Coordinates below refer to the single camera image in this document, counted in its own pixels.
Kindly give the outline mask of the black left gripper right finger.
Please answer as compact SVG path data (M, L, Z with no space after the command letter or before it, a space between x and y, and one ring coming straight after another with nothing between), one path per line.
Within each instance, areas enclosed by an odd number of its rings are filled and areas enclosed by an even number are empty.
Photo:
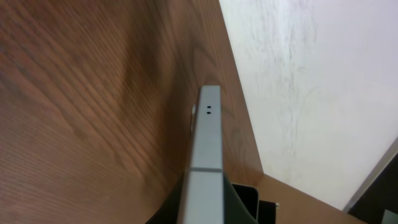
M257 224L259 194L254 187L238 185L238 192L227 176L223 176L224 223Z

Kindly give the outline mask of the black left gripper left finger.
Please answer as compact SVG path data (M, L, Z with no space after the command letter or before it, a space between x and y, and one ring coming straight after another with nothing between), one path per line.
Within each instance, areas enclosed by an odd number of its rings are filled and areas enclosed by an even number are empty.
M183 181L184 175L178 179L170 194L146 224L177 224Z

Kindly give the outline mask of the blue Galaxy smartphone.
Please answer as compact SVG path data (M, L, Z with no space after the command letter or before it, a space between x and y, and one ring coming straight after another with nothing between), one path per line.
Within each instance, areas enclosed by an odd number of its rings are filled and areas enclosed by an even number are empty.
M224 222L220 87L205 85L195 107L190 159L177 223Z

